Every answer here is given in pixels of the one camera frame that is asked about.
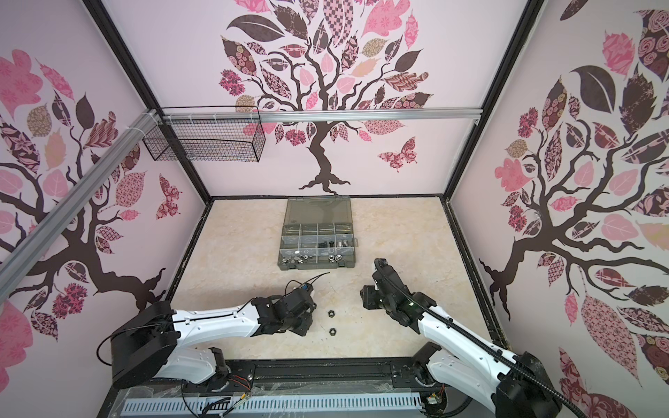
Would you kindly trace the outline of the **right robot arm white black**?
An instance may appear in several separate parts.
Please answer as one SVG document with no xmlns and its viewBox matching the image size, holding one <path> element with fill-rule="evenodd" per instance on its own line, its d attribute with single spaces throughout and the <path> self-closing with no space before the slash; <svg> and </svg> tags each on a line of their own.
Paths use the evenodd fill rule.
<svg viewBox="0 0 669 418">
<path fill-rule="evenodd" d="M 361 290 L 363 306 L 426 338 L 437 349 L 425 363 L 426 384 L 451 386 L 496 417 L 556 417 L 562 409 L 543 366 L 473 333 L 429 296 L 411 292 L 386 259 L 374 261 L 373 285 Z"/>
</svg>

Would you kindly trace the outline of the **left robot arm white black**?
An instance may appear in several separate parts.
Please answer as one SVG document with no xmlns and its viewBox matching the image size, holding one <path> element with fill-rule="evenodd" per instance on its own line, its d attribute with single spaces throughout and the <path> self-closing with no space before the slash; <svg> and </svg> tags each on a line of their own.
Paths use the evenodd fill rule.
<svg viewBox="0 0 669 418">
<path fill-rule="evenodd" d="M 176 310 L 161 301 L 138 313 L 110 336 L 113 388 L 152 379 L 208 385 L 229 373 L 222 350 L 209 343 L 292 332 L 304 336 L 313 323 L 313 284 L 284 295 L 255 297 L 231 308 Z"/>
</svg>

